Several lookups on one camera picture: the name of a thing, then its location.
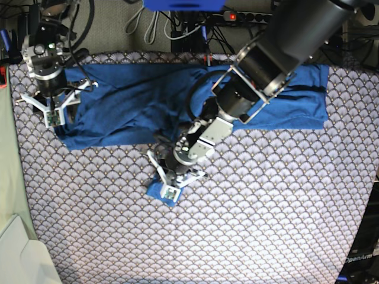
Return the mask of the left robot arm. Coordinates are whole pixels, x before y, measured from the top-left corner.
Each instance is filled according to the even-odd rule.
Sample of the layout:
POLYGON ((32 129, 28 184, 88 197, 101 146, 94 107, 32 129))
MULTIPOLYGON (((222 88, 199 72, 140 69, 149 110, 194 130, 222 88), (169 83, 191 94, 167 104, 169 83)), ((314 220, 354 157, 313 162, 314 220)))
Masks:
POLYGON ((189 90, 189 123, 175 141, 161 139, 166 154, 147 152, 156 169, 147 194, 175 205, 185 187, 205 176, 195 164, 231 135, 234 122, 247 124, 257 116, 289 85, 296 68, 363 5, 364 1, 281 1, 265 31, 238 52, 225 72, 210 72, 189 90))

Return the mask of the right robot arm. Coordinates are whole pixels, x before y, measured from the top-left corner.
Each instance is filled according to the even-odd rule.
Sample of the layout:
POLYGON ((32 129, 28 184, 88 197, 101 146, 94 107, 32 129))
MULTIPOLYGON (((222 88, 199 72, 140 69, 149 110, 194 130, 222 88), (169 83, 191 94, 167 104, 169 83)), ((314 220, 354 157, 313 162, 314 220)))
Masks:
POLYGON ((77 36, 73 29, 79 9, 79 1, 42 1, 36 32, 22 44, 21 55, 37 90, 21 94, 21 101, 43 116, 47 128, 73 122, 81 93, 98 87, 80 64, 89 51, 78 49, 92 25, 94 2, 89 3, 86 27, 77 36))

